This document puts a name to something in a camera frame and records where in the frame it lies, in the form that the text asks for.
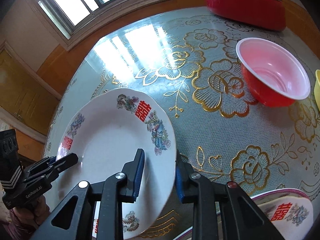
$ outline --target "screw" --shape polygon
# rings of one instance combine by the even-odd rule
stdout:
[[[85,180],[83,180],[83,181],[79,182],[78,186],[79,186],[80,188],[85,188],[85,187],[88,186],[88,182],[85,181]]]
[[[229,188],[236,188],[236,187],[238,187],[238,184],[236,184],[234,181],[229,181],[229,182],[227,183],[227,185],[228,185]]]
[[[125,176],[125,174],[124,174],[123,172],[118,172],[118,173],[116,174],[116,178],[117,178],[117,179],[123,179],[124,176]]]
[[[201,175],[199,173],[194,172],[191,174],[191,178],[193,178],[193,179],[199,179],[200,177],[201,177]]]

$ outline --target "white bowl rim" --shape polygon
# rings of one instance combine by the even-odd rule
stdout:
[[[240,46],[243,42],[246,42],[248,40],[262,40],[263,42],[269,42],[269,43],[272,43],[274,46],[278,47],[281,51],[283,51],[288,57],[290,57],[297,65],[298,65],[298,68],[300,68],[300,70],[302,71],[302,75],[305,76],[307,78],[307,81],[308,81],[308,88],[307,90],[305,91],[305,93],[303,95],[299,95],[299,96],[292,96],[292,95],[289,95],[288,93],[286,92],[283,92],[283,91],[279,91],[277,90],[274,86],[272,86],[270,83],[268,83],[266,80],[264,80],[261,76],[259,76],[251,67],[249,67],[249,65],[246,63],[246,61],[243,59],[243,57],[241,56],[241,53],[240,53]],[[281,47],[280,45],[272,42],[272,41],[268,41],[266,39],[262,39],[262,38],[253,38],[253,37],[250,37],[250,38],[245,38],[245,39],[242,39],[241,41],[239,41],[236,45],[236,53],[237,53],[237,56],[239,57],[241,63],[245,66],[245,68],[247,70],[249,70],[249,72],[254,75],[257,79],[259,79],[262,83],[264,83],[265,85],[267,85],[269,88],[271,88],[272,90],[274,90],[275,92],[279,93],[280,95],[283,95],[287,98],[290,98],[290,99],[294,99],[294,100],[303,100],[305,98],[308,97],[308,95],[310,94],[310,80],[309,80],[309,77],[304,69],[304,67],[301,65],[301,63],[295,58],[295,56],[293,56],[289,51],[287,51],[285,48]]]

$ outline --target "sleeve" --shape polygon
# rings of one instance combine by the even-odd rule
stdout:
[[[33,226],[22,224],[19,218],[10,210],[12,222],[8,225],[3,225],[4,229],[12,237],[12,240],[28,240],[36,229]]]

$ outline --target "table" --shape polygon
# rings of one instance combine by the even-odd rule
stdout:
[[[290,107],[258,103],[243,80],[235,46],[247,37],[273,41],[304,66],[311,94]],[[72,117],[96,96],[128,87],[152,96],[175,129],[177,148],[212,181],[236,181],[249,194],[303,190],[320,212],[320,112],[313,88],[319,59],[289,29],[261,30],[188,8],[138,21],[101,38],[66,89],[44,156],[57,153]],[[47,194],[51,208],[54,190]],[[172,239],[191,226],[192,206],[173,191],[162,216],[142,237]]]

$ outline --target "window frame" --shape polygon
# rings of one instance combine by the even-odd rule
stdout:
[[[54,0],[26,1],[40,21],[49,30],[49,32],[64,47],[64,49],[69,51],[76,46],[76,44],[85,39],[91,33],[98,30],[103,25],[108,24],[109,22],[134,10],[164,0],[110,0],[104,4],[101,0],[95,0],[99,8],[94,11],[89,10],[90,14],[81,20],[76,26],[73,26],[72,22],[68,19],[68,17],[64,14]],[[48,9],[54,15],[54,17],[58,18],[58,22],[63,22],[63,28],[68,28],[66,30],[67,33],[62,33],[53,20],[50,19],[50,17],[38,4],[39,1],[42,2],[46,9]]]

